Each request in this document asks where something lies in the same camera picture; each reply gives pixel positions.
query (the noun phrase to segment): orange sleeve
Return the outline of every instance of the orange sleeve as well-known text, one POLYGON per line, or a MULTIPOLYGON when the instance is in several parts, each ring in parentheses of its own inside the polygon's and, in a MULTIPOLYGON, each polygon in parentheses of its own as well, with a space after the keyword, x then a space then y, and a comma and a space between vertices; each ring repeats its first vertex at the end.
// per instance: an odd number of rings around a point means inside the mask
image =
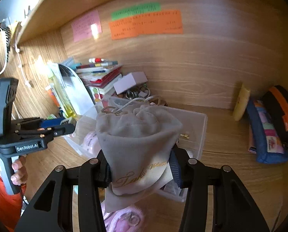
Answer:
MULTIPOLYGON (((26 184, 21 187, 22 193, 25 193, 26 184)), ((21 194, 8 195, 5 191, 3 181, 0 177, 0 221, 13 231, 18 220, 21 217, 22 198, 21 194)))

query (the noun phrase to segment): blue pencil case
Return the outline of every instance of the blue pencil case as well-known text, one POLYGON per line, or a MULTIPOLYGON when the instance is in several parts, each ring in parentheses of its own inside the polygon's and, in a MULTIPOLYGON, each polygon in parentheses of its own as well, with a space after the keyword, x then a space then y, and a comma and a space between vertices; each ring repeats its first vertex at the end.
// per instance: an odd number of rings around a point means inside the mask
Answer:
POLYGON ((263 103, 250 98, 246 109, 256 145, 257 162, 266 164, 287 162, 288 151, 283 147, 263 103))

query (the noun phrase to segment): gray handle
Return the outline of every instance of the gray handle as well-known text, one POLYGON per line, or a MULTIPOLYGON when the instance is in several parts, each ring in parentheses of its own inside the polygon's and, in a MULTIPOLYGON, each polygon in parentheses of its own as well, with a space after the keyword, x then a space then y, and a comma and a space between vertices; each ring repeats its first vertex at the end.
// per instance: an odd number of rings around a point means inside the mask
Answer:
POLYGON ((21 186, 14 185, 11 181, 11 176, 15 173, 12 168, 12 163, 18 159, 18 156, 6 158, 0 154, 0 173, 5 190, 8 195, 14 195, 20 192, 21 186))

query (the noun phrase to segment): orange sticky note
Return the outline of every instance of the orange sticky note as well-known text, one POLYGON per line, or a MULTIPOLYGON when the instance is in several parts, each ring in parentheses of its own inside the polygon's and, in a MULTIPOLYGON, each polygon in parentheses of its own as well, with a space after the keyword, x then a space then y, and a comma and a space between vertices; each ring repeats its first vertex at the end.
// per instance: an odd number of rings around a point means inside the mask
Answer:
POLYGON ((182 34, 179 10, 163 10, 122 18, 109 23, 112 39, 136 37, 141 34, 182 34))

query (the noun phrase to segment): green sticky note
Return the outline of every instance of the green sticky note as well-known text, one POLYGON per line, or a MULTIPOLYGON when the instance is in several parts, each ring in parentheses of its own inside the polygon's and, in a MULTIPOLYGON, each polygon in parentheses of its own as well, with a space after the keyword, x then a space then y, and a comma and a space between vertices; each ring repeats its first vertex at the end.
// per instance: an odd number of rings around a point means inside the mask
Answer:
POLYGON ((144 3, 144 4, 124 8, 124 9, 113 12, 112 21, 125 18, 125 17, 138 15, 138 14, 143 14, 143 13, 153 12, 153 11, 160 11, 160 10, 161 10, 160 3, 157 3, 157 2, 144 3))

